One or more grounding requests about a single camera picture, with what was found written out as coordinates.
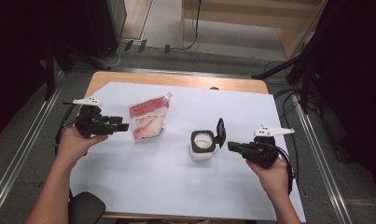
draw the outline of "floor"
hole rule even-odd
[[[257,75],[286,60],[277,34],[273,29],[206,21],[199,22],[199,36],[194,48],[187,52],[176,50],[170,54],[164,54],[162,51],[165,45],[171,45],[171,47],[179,45],[180,4],[180,1],[175,0],[153,0],[149,13],[141,17],[147,17],[144,22],[146,26],[140,29],[140,32],[135,33],[135,36],[122,39],[123,42],[134,39],[133,49],[125,51],[123,50],[124,45],[122,45],[118,53],[113,52],[104,59],[104,62],[115,64],[112,68],[114,70],[160,69],[186,71],[190,74],[209,73],[220,76],[228,74],[229,77],[250,78],[250,75]],[[186,20],[185,23],[185,46],[188,46],[193,41],[194,31],[191,25],[192,21]],[[138,53],[138,47],[143,39],[147,39],[146,49],[144,52]],[[84,95],[92,72],[93,69],[89,65],[77,63],[74,72],[65,77],[66,81],[62,85],[62,91],[59,92],[51,113],[46,115],[46,122],[41,133],[35,139],[35,143],[28,146],[31,152],[25,155],[27,161],[21,167],[19,176],[16,177],[16,184],[11,189],[7,189],[9,194],[7,198],[3,199],[0,223],[22,222],[30,212],[41,185],[46,179],[46,171],[54,159],[54,154],[51,151],[54,143],[54,127],[57,126],[60,115],[64,112],[64,107],[57,106],[57,104],[67,101],[71,95]],[[269,78],[266,82],[269,92],[272,94],[290,88],[285,83],[284,73]],[[17,149],[21,147],[20,143],[24,141],[24,134],[29,132],[29,127],[34,122],[32,115],[36,114],[36,111],[43,106],[41,96],[44,91],[45,88],[38,90],[0,137],[0,179],[2,174],[7,171],[7,161],[12,161]],[[280,114],[284,100],[285,96],[276,101]],[[306,127],[301,122],[305,119],[304,117],[299,114],[299,111],[292,111],[288,118],[297,132],[300,169],[299,193],[307,223],[376,223],[376,187],[370,173],[359,164],[338,161],[334,143],[329,138],[320,117],[315,113],[311,113],[308,117],[310,124],[315,129],[315,138],[319,144],[312,146],[308,141],[309,134]],[[285,140],[288,148],[293,148],[292,139],[286,138]],[[315,157],[316,151],[313,147],[320,147],[325,164],[318,165]],[[297,158],[295,156],[298,155],[294,153],[294,150],[290,150],[290,153],[292,158]],[[322,172],[324,166],[331,174],[331,179],[324,178],[326,176]],[[336,189],[340,192],[332,192],[333,189],[327,189],[327,181],[334,181]],[[339,201],[330,200],[335,193],[341,196],[344,204],[335,206],[334,203]],[[349,213],[345,215],[341,211],[337,211],[338,206],[346,206]],[[115,220],[102,218],[101,224],[105,223],[115,223]]]
[[[152,8],[153,0],[125,0],[127,18],[121,37],[123,39],[141,40],[146,28],[146,22]]]

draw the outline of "gray floor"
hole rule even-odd
[[[146,30],[146,36],[149,36],[150,27],[148,26]],[[257,47],[260,46],[274,45],[273,43],[257,45]],[[217,52],[217,49],[214,49],[214,51],[207,50],[206,52],[198,52],[197,50],[172,51],[169,54],[164,54],[163,49],[154,48],[146,48],[141,53],[138,53],[138,47],[134,47],[129,51],[120,49],[118,51],[120,62],[112,70],[118,71],[128,68],[156,69],[165,72],[211,73],[220,77],[249,79],[250,75],[260,74],[265,67],[266,69],[270,69],[277,64],[272,63],[266,66],[267,63],[283,60],[279,52],[274,54],[273,57],[270,53],[260,53],[264,51],[256,51],[256,54],[250,55],[245,55],[245,52],[242,52],[241,55],[238,55],[239,50],[234,49],[235,51],[232,54],[225,53],[231,50]],[[118,61],[118,55],[113,53],[108,58],[105,58],[104,61],[115,63]],[[54,137],[63,113],[66,110],[62,102],[83,97],[92,74],[96,71],[89,64],[79,59],[76,59],[75,63],[76,66],[73,71],[65,74],[65,80],[54,107],[51,109],[38,137],[35,139],[27,160],[21,167],[10,192],[2,202],[0,223],[22,223],[27,218],[40,193],[40,186],[46,180],[49,167],[54,160]],[[266,82],[269,92],[272,94],[290,88],[285,83],[284,72],[266,79]],[[0,179],[29,131],[35,115],[44,104],[43,97],[45,96],[45,90],[46,86],[39,89],[0,135]],[[283,113],[282,106],[285,97],[286,95],[283,95],[276,100],[280,115]],[[338,161],[334,143],[329,138],[323,122],[314,112],[310,112],[309,117],[330,171],[346,202],[352,222],[376,223],[376,186],[373,183],[371,174],[359,164]],[[339,221],[336,215],[337,213],[334,210],[332,201],[329,199],[326,185],[315,162],[312,148],[297,112],[295,110],[291,111],[288,113],[287,118],[291,126],[296,130],[294,136],[299,153],[299,192],[307,223],[349,223],[348,221]],[[291,154],[291,159],[295,163],[295,167],[297,167],[297,157],[293,149],[291,137],[286,136],[285,140]],[[102,218],[100,222],[115,223],[115,220]]]
[[[181,1],[154,0],[143,39],[150,47],[179,47]],[[195,21],[185,20],[184,47],[194,41]],[[200,21],[194,52],[242,56],[254,59],[285,60],[275,29],[268,27]]]

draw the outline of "plastic bag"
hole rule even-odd
[[[173,95],[167,94],[130,107],[130,125],[135,142],[158,137],[164,132],[164,118]]]

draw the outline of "white paper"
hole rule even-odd
[[[103,102],[103,116],[128,122],[130,105],[167,92],[173,98],[164,133],[143,143],[134,143],[130,132],[109,135],[78,161],[71,176],[73,193],[91,192],[113,213],[275,220],[258,177],[227,147],[229,141],[252,141],[261,124],[280,127],[272,95],[111,82],[93,96]],[[216,146],[208,161],[193,161],[191,133],[216,135],[219,118],[227,133],[224,146]],[[282,135],[275,140],[286,150]],[[296,182],[290,198],[305,222]]]

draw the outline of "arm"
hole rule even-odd
[[[76,128],[64,131],[47,181],[26,223],[68,223],[69,178],[77,161],[104,136],[83,138]]]
[[[286,162],[277,159],[269,169],[262,168],[251,161],[246,161],[246,163],[258,175],[260,184],[272,201],[278,223],[300,223],[288,195]]]

